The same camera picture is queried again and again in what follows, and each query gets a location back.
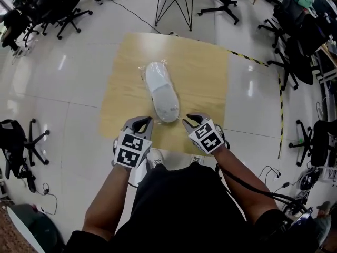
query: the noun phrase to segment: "forearm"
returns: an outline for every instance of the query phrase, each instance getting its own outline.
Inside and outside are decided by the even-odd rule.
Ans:
[[[116,165],[106,178],[85,215],[83,230],[106,240],[114,236],[120,221],[130,169]]]
[[[251,186],[269,192],[268,187],[224,145],[215,150],[213,154],[222,168]],[[255,223],[266,211],[277,209],[273,199],[245,188],[225,173],[223,175],[233,197],[245,212],[248,221]]]

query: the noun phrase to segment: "floor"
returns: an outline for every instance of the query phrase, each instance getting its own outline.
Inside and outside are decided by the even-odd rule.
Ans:
[[[118,2],[154,25],[157,0]],[[180,36],[217,44],[260,61],[275,59],[271,48],[273,36],[257,29],[271,16],[270,4],[258,0],[253,6],[251,0],[238,0],[238,7],[233,8],[241,19],[237,26],[225,13],[197,16],[200,9],[214,7],[214,4],[214,0],[194,0],[192,32],[175,5],[167,11],[157,29],[163,34],[173,30]],[[47,182],[51,193],[58,198],[57,213],[50,218],[65,242],[73,230],[81,229],[86,209],[111,170],[112,141],[99,135],[98,124],[114,55],[126,33],[154,32],[135,15],[110,1],[97,6],[93,0],[81,0],[80,7],[94,12],[78,20],[80,34],[69,27],[59,41],[56,30],[49,28],[46,37],[32,38],[29,55],[19,60],[8,56],[0,74],[0,120],[17,119],[28,132],[30,119],[36,118],[35,136],[46,129],[51,131],[39,147],[50,164],[44,166],[35,160],[32,172],[38,190],[41,192],[42,184]],[[279,179],[275,179],[273,172],[267,177],[266,184],[271,191],[287,181],[295,182],[306,169],[308,160],[298,168],[295,163],[299,151],[289,149],[288,143],[302,138],[296,129],[297,119],[306,126],[314,125],[318,119],[316,102],[322,101],[317,82],[313,86],[300,83],[296,91],[290,85],[286,87],[284,140],[278,159],[281,137],[278,70],[282,78],[283,72],[277,67],[265,67],[230,54],[224,121],[232,152],[255,174],[259,175],[265,165],[280,170]],[[190,161],[190,155],[169,151],[163,154],[170,169],[184,168]],[[215,161],[205,158],[204,164],[214,167]],[[0,168],[4,172],[3,157],[0,157]],[[265,174],[266,171],[261,175],[262,181]],[[54,211],[53,197],[30,193],[22,181],[13,177],[6,183],[16,203],[34,203]],[[279,191],[292,196],[296,192],[296,187]],[[134,196],[135,189],[129,187],[120,226],[130,216]],[[334,188],[319,182],[310,194],[308,205],[315,208],[325,200],[336,198]]]

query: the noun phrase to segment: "floor marking tape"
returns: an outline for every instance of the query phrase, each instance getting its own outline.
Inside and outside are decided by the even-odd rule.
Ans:
[[[259,60],[254,59],[254,58],[250,58],[250,57],[248,57],[248,56],[246,56],[246,55],[244,55],[244,54],[237,53],[237,52],[233,52],[233,51],[231,51],[231,50],[227,50],[227,51],[229,51],[230,53],[235,54],[235,55],[237,55],[237,56],[241,56],[241,57],[243,57],[243,58],[245,58],[245,59],[254,61],[254,62],[257,63],[257,64],[260,64],[260,65],[264,65],[264,66],[266,66],[266,67],[269,67],[266,63],[263,63],[263,62],[261,62],[261,61],[259,61]],[[281,150],[282,150],[282,141],[283,141],[284,120],[283,120],[283,96],[282,96],[282,89],[281,89],[281,87],[282,87],[282,85],[281,85],[281,77],[280,77],[280,74],[278,74],[278,76],[279,76],[280,99],[281,99],[281,141],[280,141],[279,156],[278,156],[277,158],[280,159],[280,156],[281,156]]]

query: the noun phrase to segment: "metal frame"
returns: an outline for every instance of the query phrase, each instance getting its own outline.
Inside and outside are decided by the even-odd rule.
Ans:
[[[165,6],[166,1],[167,1],[167,0],[165,0],[164,4],[163,4],[163,6],[162,6],[162,9],[160,10],[160,12],[159,12],[159,14],[158,14],[159,1],[160,1],[160,0],[158,0],[158,3],[157,3],[156,20],[155,20],[154,26],[158,26],[159,21],[160,21],[161,18],[164,16],[164,14],[166,13],[166,11],[171,7],[171,5],[172,5],[174,2],[176,2],[177,5],[178,5],[178,7],[179,7],[179,9],[180,9],[180,11],[181,11],[181,13],[182,13],[183,16],[184,16],[184,19],[185,19],[185,21],[186,21],[186,23],[187,23],[187,25],[188,25],[190,31],[192,31],[192,22],[193,22],[193,0],[192,0],[191,14],[190,14],[189,6],[188,6],[188,4],[187,4],[187,0],[185,0],[186,8],[187,8],[187,17],[188,17],[188,20],[187,20],[187,18],[186,18],[186,16],[185,16],[184,12],[183,12],[183,10],[181,9],[181,7],[180,7],[180,5],[179,5],[179,3],[178,3],[177,0],[173,0],[173,1],[171,2],[171,4],[167,7],[167,9],[163,12],[164,6]]]

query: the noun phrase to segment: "tabletop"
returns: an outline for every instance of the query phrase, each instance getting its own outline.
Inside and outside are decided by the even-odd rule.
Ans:
[[[170,124],[154,123],[153,147],[202,154],[187,137],[181,119],[205,112],[223,126],[227,93],[228,51],[222,47],[151,33],[125,36],[113,63],[113,73],[101,109],[101,135],[118,136],[124,123],[136,116],[156,117],[142,70],[165,60],[180,103],[180,118]]]

